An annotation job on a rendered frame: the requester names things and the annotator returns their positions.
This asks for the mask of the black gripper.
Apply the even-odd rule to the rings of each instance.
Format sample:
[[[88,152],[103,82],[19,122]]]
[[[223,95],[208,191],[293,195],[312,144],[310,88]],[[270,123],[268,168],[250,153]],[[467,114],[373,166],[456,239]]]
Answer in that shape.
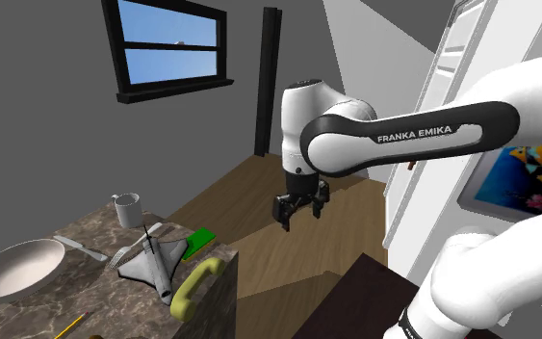
[[[284,231],[290,231],[290,219],[301,203],[312,203],[313,216],[321,217],[324,205],[330,201],[330,188],[327,182],[320,180],[317,173],[286,174],[287,194],[276,196],[272,204],[272,216],[281,224]]]

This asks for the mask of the green and yellow sponge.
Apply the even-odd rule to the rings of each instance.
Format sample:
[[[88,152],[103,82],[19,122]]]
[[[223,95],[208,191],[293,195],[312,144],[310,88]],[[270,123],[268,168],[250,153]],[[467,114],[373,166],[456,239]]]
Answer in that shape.
[[[187,238],[188,247],[182,261],[190,261],[195,255],[211,245],[216,240],[216,235],[205,227],[200,227]]]

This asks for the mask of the dark robot stand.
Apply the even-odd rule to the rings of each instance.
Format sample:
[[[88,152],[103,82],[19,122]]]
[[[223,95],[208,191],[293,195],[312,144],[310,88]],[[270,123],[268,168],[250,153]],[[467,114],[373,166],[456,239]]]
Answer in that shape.
[[[418,290],[362,253],[292,339],[382,339]]]

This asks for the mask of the yellow-green telephone handset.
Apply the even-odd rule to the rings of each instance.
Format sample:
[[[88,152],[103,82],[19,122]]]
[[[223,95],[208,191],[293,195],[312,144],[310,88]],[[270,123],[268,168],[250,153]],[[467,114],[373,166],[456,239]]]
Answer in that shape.
[[[169,307],[170,315],[181,322],[189,321],[197,308],[193,296],[203,281],[211,274],[220,276],[225,268],[225,262],[219,258],[211,257],[201,262],[173,296]]]

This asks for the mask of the white door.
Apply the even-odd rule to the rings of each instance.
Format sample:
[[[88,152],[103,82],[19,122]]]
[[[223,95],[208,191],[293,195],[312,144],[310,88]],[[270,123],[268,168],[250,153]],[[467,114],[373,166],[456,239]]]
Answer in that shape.
[[[491,71],[542,57],[542,0],[463,0],[446,28],[417,103],[448,103]],[[507,221],[468,212],[457,200],[480,157],[400,164],[386,197],[387,266],[419,285],[445,240],[464,225],[501,231]]]

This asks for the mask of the grey toy airplane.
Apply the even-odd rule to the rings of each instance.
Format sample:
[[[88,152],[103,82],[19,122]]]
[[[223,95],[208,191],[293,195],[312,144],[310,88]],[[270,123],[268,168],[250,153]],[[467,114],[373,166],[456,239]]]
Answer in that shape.
[[[148,235],[141,245],[142,251],[119,265],[117,274],[121,278],[143,282],[155,288],[162,303],[170,306],[174,295],[171,286],[173,275],[189,243],[187,239],[161,242]]]

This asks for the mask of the white mug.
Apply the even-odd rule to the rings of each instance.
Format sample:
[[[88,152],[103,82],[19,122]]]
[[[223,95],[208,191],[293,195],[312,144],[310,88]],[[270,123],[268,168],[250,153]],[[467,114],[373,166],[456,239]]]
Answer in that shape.
[[[112,195],[119,224],[123,228],[136,228],[143,225],[140,196],[134,193]]]

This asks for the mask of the silver fork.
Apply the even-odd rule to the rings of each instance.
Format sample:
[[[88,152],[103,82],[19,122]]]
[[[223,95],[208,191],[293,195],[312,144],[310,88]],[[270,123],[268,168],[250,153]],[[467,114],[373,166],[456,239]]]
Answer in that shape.
[[[141,243],[143,240],[145,239],[148,239],[149,236],[150,236],[150,233],[151,232],[154,232],[156,230],[158,230],[163,224],[161,222],[156,222],[155,224],[153,224],[149,229],[146,229],[143,233],[143,235],[137,240],[135,241],[132,245],[130,246],[126,246],[126,247],[122,247],[120,248],[116,253],[115,255],[113,256],[113,258],[111,259],[111,261],[108,263],[107,265],[107,268],[108,269],[113,269],[115,267],[115,265],[118,263],[118,261],[129,251],[131,250],[133,247],[135,247],[137,244]]]

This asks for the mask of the black framed window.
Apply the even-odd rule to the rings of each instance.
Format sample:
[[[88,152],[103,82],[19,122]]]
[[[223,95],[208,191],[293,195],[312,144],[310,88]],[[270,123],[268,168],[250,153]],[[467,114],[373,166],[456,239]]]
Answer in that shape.
[[[116,100],[132,104],[230,86],[227,13],[189,0],[101,0]]]

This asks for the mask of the colourful framed picture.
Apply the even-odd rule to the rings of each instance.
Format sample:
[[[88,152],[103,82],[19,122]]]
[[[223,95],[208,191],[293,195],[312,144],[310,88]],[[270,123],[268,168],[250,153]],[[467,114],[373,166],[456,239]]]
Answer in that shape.
[[[479,158],[460,208],[507,222],[542,214],[542,145],[505,147]]]

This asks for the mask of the silver knife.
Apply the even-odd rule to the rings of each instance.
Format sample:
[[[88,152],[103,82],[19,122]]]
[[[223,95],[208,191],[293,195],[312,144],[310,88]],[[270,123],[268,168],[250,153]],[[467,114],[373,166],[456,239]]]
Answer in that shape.
[[[66,238],[66,237],[60,236],[60,235],[54,235],[53,238],[55,240],[65,244],[65,245],[68,245],[68,246],[70,246],[72,248],[83,251],[85,254],[89,255],[90,257],[94,258],[97,261],[105,262],[108,259],[108,257],[105,254],[102,254],[102,253],[93,251],[91,249],[85,248],[82,244],[80,244],[80,243],[78,243],[78,242],[76,242],[76,241],[74,241],[72,239],[69,239],[69,238]]]

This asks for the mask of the yellow pencil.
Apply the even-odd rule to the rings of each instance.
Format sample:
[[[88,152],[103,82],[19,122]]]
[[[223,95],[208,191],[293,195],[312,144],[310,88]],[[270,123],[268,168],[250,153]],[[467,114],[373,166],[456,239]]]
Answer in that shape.
[[[82,313],[78,318],[76,318],[71,324],[69,324],[64,330],[62,330],[60,333],[58,333],[53,339],[62,339],[68,333],[73,330],[75,327],[80,325],[89,315],[91,312],[86,311]]]

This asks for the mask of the grey bowl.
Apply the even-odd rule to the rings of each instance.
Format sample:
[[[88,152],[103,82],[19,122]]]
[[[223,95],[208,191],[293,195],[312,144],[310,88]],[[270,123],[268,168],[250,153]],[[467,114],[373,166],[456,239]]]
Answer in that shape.
[[[65,246],[37,239],[0,251],[0,303],[28,297],[51,283],[63,270]]]

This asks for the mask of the black door frame post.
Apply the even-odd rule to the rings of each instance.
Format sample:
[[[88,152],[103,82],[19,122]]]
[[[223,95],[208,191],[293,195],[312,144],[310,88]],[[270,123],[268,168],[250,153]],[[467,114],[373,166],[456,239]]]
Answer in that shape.
[[[281,10],[264,8],[254,144],[254,154],[260,157],[270,151],[281,21]]]

